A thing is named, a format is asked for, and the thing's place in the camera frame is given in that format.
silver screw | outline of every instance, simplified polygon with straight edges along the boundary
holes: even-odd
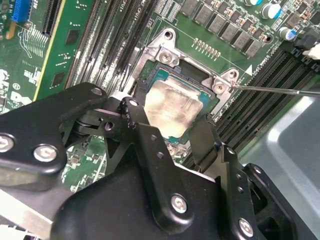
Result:
[[[228,149],[229,153],[236,154],[235,151],[233,151],[230,147],[227,147],[226,149]]]
[[[226,86],[222,82],[214,84],[212,90],[215,94],[223,94],[226,91]]]
[[[91,92],[93,92],[95,95],[102,96],[102,91],[97,87],[91,89]]]
[[[47,163],[56,159],[57,151],[51,145],[41,145],[33,151],[33,156],[40,162]]]
[[[0,153],[5,153],[15,145],[14,140],[6,135],[0,135]]]
[[[180,214],[184,214],[188,209],[186,201],[178,195],[172,196],[171,204],[172,204],[173,209],[176,210]]]
[[[239,219],[239,226],[240,226],[240,229],[242,230],[242,232],[246,236],[248,236],[249,238],[254,236],[254,230],[252,229],[252,226],[250,225],[250,223],[247,220],[240,218]]]
[[[258,173],[258,174],[261,174],[261,170],[260,168],[258,168],[257,166],[253,166],[253,169]]]
[[[166,52],[166,51],[162,52],[160,54],[159,58],[160,58],[160,61],[163,64],[169,64],[172,61],[172,55],[169,52]]]
[[[135,106],[135,107],[138,107],[138,105],[139,105],[139,103],[138,103],[136,100],[134,100],[134,99],[130,99],[130,100],[129,100],[129,103],[130,103],[131,105]]]

motherboard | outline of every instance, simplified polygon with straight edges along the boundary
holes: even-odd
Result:
[[[320,79],[318,0],[0,0],[0,11],[1,113],[83,82],[142,95],[172,159],[191,169],[201,116],[241,155],[298,100],[226,82],[304,90]],[[103,138],[67,154],[67,189],[104,177]]]

electronic component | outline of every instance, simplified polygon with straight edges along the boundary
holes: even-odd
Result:
[[[225,18],[218,14],[211,23],[209,30],[215,34],[218,34],[226,21],[227,20]]]
[[[248,31],[249,30],[249,28],[251,27],[251,25],[252,25],[252,21],[250,20],[250,19],[247,19],[245,22],[244,22],[244,24],[242,25],[242,29],[243,30],[245,30],[245,31]]]
[[[298,14],[302,14],[306,9],[307,9],[308,5],[305,4],[304,2],[301,3],[301,5],[299,6],[299,8],[296,10],[296,12]]]
[[[241,12],[235,11],[231,16],[230,21],[233,23],[236,23],[237,20],[241,17],[241,15],[242,15]]]
[[[320,24],[320,11],[315,12],[315,14],[311,17],[310,22],[315,25]]]
[[[223,1],[221,4],[220,4],[220,7],[218,8],[218,13],[220,14],[224,14],[225,11],[227,10],[227,8],[229,7],[229,4],[226,3],[225,1]]]
[[[262,0],[244,0],[244,4],[247,6],[256,6],[262,3]]]
[[[264,19],[277,19],[281,14],[281,6],[278,3],[267,3],[261,9],[261,16]]]
[[[297,32],[294,29],[290,29],[286,26],[281,27],[278,34],[280,38],[286,41],[292,41],[297,36]]]
[[[237,26],[230,23],[228,27],[224,30],[223,34],[221,35],[221,38],[223,38],[227,42],[231,42],[237,30],[238,30]]]
[[[54,75],[53,80],[52,80],[51,87],[56,87],[56,86],[60,85],[63,82],[65,76],[66,76],[65,71],[56,73]]]
[[[248,57],[253,58],[256,53],[259,51],[259,49],[262,47],[262,44],[258,42],[257,40],[253,40],[246,51],[244,52]]]
[[[286,21],[286,24],[288,24],[289,27],[294,28],[296,25],[298,25],[300,20],[301,20],[301,18],[298,14],[292,13],[292,15]]]
[[[201,98],[199,88],[163,68],[151,78],[144,106],[148,120],[164,138],[179,139],[210,97]]]
[[[255,30],[254,34],[252,35],[255,39],[259,39],[259,37],[261,36],[261,34],[263,34],[264,30],[259,27],[257,30]]]
[[[46,10],[43,26],[42,26],[42,34],[47,37],[51,37],[54,31],[57,16],[59,13],[59,9],[61,6],[62,0],[49,0],[49,5]]]
[[[29,17],[30,4],[31,0],[16,0],[12,20],[17,23],[26,22]]]
[[[304,12],[300,15],[300,17],[301,17],[303,20],[307,20],[308,18],[311,17],[311,12],[309,12],[309,11],[304,11]]]
[[[235,46],[238,49],[243,49],[247,42],[250,40],[250,35],[245,33],[244,31],[240,31],[240,34],[236,38],[236,40],[233,42],[233,46]]]
[[[180,11],[186,16],[190,17],[196,9],[198,2],[198,0],[185,0]]]
[[[80,30],[71,29],[68,32],[68,35],[65,40],[65,45],[75,44],[79,38]]]
[[[78,155],[73,155],[69,161],[72,164],[78,164],[80,162],[80,157]]]
[[[204,25],[210,18],[212,10],[207,6],[203,5],[194,20],[201,25]]]

screwdriver shaft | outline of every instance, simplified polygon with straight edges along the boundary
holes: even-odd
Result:
[[[302,90],[294,90],[294,89],[272,88],[272,87],[262,87],[262,86],[240,86],[240,85],[234,85],[233,88],[240,89],[240,90],[269,92],[269,93],[275,93],[275,94],[320,97],[320,92],[315,92],[315,91],[302,91]]]

blue connector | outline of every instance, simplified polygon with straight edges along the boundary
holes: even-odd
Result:
[[[16,0],[12,20],[21,23],[26,22],[29,17],[31,0]]]

